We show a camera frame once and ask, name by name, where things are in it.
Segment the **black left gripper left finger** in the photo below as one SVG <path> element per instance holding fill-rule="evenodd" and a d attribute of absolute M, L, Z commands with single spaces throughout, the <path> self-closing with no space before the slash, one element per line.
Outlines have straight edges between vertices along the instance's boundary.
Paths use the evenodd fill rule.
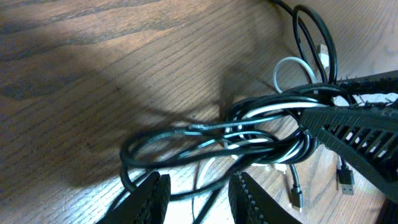
<path fill-rule="evenodd" d="M 152 173 L 98 223 L 163 224 L 170 201 L 170 176 Z"/>

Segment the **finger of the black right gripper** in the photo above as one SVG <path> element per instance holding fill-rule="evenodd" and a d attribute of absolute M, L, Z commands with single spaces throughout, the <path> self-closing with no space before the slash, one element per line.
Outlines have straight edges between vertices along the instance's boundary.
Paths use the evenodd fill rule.
<path fill-rule="evenodd" d="M 311 108 L 298 123 L 397 202 L 397 108 Z"/>
<path fill-rule="evenodd" d="M 352 95 L 397 93 L 397 70 L 340 80 L 337 85 Z"/>

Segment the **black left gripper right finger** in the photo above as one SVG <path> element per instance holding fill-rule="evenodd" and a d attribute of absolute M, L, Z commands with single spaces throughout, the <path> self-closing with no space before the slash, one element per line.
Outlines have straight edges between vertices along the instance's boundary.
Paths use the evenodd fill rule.
<path fill-rule="evenodd" d="M 228 198 L 235 224 L 299 224 L 248 173 L 229 179 Z"/>

